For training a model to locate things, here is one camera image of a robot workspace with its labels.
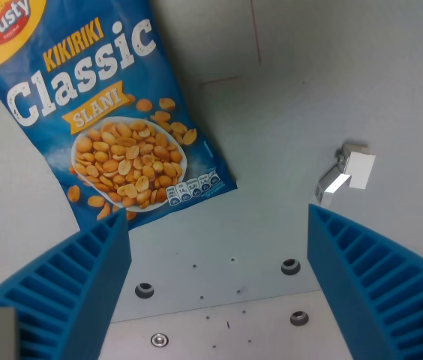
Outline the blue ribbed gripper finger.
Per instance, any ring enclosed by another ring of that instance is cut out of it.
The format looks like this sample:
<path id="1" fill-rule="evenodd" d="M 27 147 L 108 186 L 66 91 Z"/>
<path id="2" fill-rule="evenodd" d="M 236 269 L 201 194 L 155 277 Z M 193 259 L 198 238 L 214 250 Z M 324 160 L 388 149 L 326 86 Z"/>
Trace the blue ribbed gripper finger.
<path id="1" fill-rule="evenodd" d="M 128 220 L 117 211 L 0 284 L 16 311 L 20 359 L 98 359 L 131 265 Z"/>
<path id="2" fill-rule="evenodd" d="M 423 359 L 423 258 L 317 205 L 307 259 L 354 359 Z"/>

